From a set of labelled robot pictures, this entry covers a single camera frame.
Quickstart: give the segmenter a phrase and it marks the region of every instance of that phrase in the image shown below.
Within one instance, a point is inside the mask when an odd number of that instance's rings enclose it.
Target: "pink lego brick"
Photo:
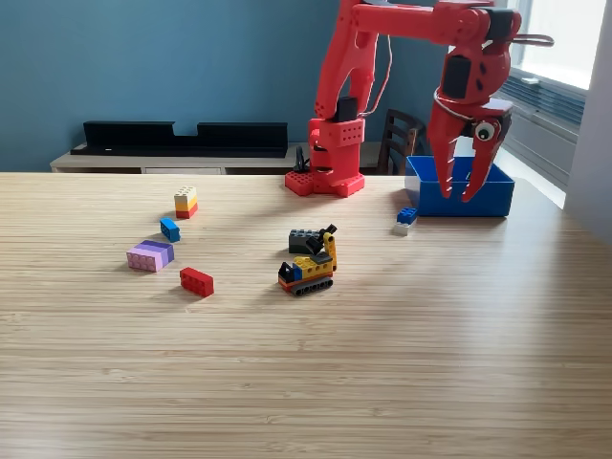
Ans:
[[[127,266],[136,270],[145,270],[156,273],[164,267],[162,254],[158,251],[148,251],[133,248],[127,253]]]

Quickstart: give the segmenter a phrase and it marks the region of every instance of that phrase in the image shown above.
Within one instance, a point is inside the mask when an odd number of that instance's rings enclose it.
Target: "blue bin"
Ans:
[[[514,180],[495,164],[487,182],[468,202],[461,201],[473,157],[455,158],[452,169],[452,193],[446,199],[440,192],[440,183],[432,156],[413,156],[407,159],[405,189],[419,216],[438,217],[505,217],[510,213]]]

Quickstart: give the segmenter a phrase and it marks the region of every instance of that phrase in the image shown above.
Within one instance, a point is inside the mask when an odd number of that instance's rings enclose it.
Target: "excavator track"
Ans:
[[[320,290],[327,290],[332,285],[334,285],[334,281],[331,277],[320,277],[310,282],[294,285],[291,289],[291,293],[295,296],[304,296]]]

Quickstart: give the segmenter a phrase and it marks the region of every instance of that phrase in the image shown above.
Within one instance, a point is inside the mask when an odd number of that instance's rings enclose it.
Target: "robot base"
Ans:
[[[285,186],[298,196],[309,196],[315,193],[336,194],[340,198],[348,198],[365,186],[365,177],[361,174],[337,186],[328,185],[324,173],[317,175],[320,175],[320,178],[315,177],[312,172],[289,172],[285,175]]]

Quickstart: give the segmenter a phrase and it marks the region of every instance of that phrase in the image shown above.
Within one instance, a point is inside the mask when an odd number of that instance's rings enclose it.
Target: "googly eye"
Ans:
[[[495,135],[495,126],[490,122],[481,122],[476,126],[476,137],[482,142],[490,141]]]

